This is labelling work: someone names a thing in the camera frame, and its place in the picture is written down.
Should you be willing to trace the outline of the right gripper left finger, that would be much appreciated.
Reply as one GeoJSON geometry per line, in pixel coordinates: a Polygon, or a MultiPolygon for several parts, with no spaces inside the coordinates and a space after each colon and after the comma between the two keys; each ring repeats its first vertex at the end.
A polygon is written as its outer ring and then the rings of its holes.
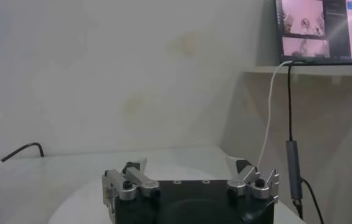
{"type": "Polygon", "coordinates": [[[144,174],[147,159],[126,162],[121,171],[106,170],[102,175],[103,204],[109,210],[115,210],[115,201],[133,201],[138,191],[144,197],[152,197],[160,190],[160,183],[144,174]]]}

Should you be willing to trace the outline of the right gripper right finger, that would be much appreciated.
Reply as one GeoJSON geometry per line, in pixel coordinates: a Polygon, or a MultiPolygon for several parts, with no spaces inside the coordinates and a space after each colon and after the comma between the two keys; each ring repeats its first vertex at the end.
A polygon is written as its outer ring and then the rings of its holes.
{"type": "Polygon", "coordinates": [[[232,156],[226,156],[225,161],[231,173],[227,186],[237,196],[250,196],[257,200],[278,199],[280,175],[276,169],[261,172],[246,159],[232,156]]]}

